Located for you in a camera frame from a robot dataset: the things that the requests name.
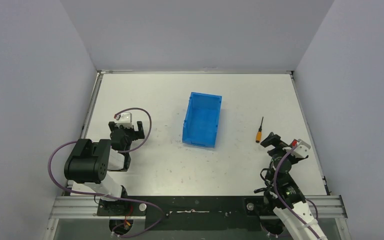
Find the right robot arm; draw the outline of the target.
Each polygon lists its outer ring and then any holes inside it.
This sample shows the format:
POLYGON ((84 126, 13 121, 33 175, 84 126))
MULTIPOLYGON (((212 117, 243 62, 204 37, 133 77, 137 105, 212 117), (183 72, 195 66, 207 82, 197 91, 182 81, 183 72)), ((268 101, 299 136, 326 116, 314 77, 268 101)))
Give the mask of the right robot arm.
POLYGON ((275 238, 288 232, 294 240, 327 239, 319 226, 318 214, 311 212, 313 202, 306 199, 290 174, 293 165, 309 157, 311 146, 301 139, 286 143, 273 132, 259 143, 264 148, 273 148, 267 151, 271 158, 269 166, 260 172, 265 186, 254 190, 256 194, 263 193, 262 203, 260 207, 255 206, 253 212, 277 217, 261 220, 262 229, 275 238))

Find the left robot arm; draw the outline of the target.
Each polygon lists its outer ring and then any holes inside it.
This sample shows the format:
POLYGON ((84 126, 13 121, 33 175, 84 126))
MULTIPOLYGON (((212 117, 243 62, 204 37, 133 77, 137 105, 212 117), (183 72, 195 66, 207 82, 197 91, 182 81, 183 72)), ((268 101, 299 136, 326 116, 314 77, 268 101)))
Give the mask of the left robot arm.
POLYGON ((111 121, 108 126, 109 139, 93 142, 81 138, 75 143, 65 163, 64 176, 100 195, 96 197, 98 216, 125 216, 133 212, 134 204, 126 200, 126 188, 109 173, 129 169, 132 142, 144 139, 145 133, 141 121, 137 121, 138 129, 130 122, 111 121))

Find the orange handled screwdriver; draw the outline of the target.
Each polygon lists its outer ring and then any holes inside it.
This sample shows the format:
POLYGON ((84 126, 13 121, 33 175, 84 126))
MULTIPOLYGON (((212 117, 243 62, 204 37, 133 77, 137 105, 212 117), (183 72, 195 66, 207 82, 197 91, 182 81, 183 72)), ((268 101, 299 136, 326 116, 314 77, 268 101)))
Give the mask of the orange handled screwdriver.
POLYGON ((264 121, 264 117, 261 118, 260 126, 259 126, 258 131, 257 131, 256 136, 255 136, 255 142, 256 143, 260 143, 260 141, 262 140, 263 121, 264 121))

